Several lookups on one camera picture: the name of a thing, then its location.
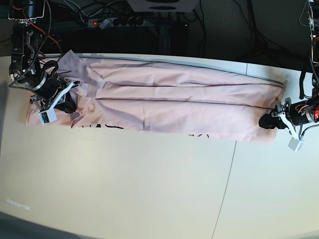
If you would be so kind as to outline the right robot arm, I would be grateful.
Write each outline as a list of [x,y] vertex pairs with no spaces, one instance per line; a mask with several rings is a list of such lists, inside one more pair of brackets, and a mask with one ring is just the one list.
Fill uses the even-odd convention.
[[59,77],[58,62],[44,61],[41,51],[51,40],[52,11],[47,0],[11,0],[8,18],[15,20],[11,35],[12,54],[9,66],[10,88],[32,93],[30,103],[40,111],[50,108],[67,114],[76,111],[69,91],[78,83],[69,83]]

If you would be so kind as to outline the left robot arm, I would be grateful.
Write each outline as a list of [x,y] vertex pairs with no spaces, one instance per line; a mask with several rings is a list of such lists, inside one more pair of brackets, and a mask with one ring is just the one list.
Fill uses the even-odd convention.
[[259,126],[264,129],[288,128],[294,139],[302,140],[306,130],[303,125],[314,123],[319,125],[319,2],[308,0],[309,27],[311,32],[311,48],[306,65],[312,71],[312,95],[307,96],[304,92],[304,79],[306,70],[302,70],[299,78],[300,102],[292,103],[286,98],[283,104],[278,104],[268,114],[259,119]]

